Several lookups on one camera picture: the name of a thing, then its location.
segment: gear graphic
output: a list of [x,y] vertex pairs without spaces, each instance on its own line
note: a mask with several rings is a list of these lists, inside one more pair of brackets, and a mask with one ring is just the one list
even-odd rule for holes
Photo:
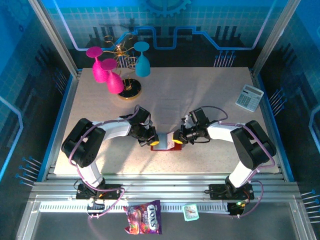
[[7,10],[18,23],[23,23],[23,21],[27,20],[31,13],[28,0],[7,0],[6,5]]
[[157,17],[160,15],[165,18],[170,15],[180,14],[181,10],[186,9],[187,4],[191,4],[191,0],[140,0],[141,6]]

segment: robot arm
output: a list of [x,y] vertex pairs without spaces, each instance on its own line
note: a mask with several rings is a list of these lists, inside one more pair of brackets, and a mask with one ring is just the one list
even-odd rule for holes
[[[77,164],[80,174],[90,186],[98,189],[119,187],[119,185],[107,185],[96,164],[95,159],[104,140],[115,137],[131,136],[137,139],[142,147],[145,145],[153,146],[159,142],[156,129],[152,126],[150,113],[147,110],[139,107],[137,113],[133,117],[131,116],[132,114],[120,116],[116,120],[121,121],[109,122],[94,128],[76,149],[72,157],[72,161]],[[97,125],[99,123],[100,122],[97,121],[91,122],[86,118],[82,118],[78,121],[71,133],[64,140],[61,147],[61,150],[68,158],[75,145],[85,132],[93,125]],[[89,195],[94,193],[96,197],[100,197],[102,194],[99,191],[90,189],[90,187],[85,184],[82,185],[81,189],[81,192],[84,191],[89,193]]]
[[[173,134],[173,141],[180,144],[197,143],[199,137],[213,140],[224,140],[234,143],[239,156],[239,163],[225,180],[225,196],[232,198],[253,177],[255,170],[266,163],[269,158],[254,138],[243,127],[221,125],[218,121],[210,122],[202,108],[191,111],[182,119],[184,124]],[[271,156],[276,148],[257,121],[245,125],[263,144]]]

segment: green clock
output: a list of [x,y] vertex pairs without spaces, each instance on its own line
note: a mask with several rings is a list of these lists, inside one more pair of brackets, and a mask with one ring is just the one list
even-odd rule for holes
[[199,219],[199,213],[198,213],[198,208],[196,204],[184,205],[182,207],[182,210],[183,210],[185,221],[189,222],[189,221],[194,221]]

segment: beige tabletop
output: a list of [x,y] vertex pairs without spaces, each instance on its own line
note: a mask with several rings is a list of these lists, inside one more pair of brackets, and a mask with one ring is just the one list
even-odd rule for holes
[[[139,104],[151,113],[158,133],[177,129],[181,118],[203,105],[223,108],[229,114],[226,122],[247,123],[256,120],[266,130],[260,107],[255,112],[235,104],[242,87],[252,85],[247,67],[164,67],[151,68],[148,77],[131,76],[140,81],[142,92],[133,100],[124,100],[97,83],[91,68],[84,68],[74,97],[64,138],[81,118],[106,121],[132,114]],[[210,120],[223,117],[215,109],[205,109]],[[151,151],[140,147],[132,137],[116,137],[102,143],[97,166],[107,173],[231,173],[239,162],[231,142],[212,140],[206,144],[187,144],[182,151]],[[277,166],[265,170],[277,173]],[[66,155],[60,151],[55,174],[76,174]]]

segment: candy bag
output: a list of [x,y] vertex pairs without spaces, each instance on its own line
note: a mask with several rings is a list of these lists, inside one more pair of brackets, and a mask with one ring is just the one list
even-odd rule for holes
[[141,205],[124,206],[128,234],[162,234],[160,200]]

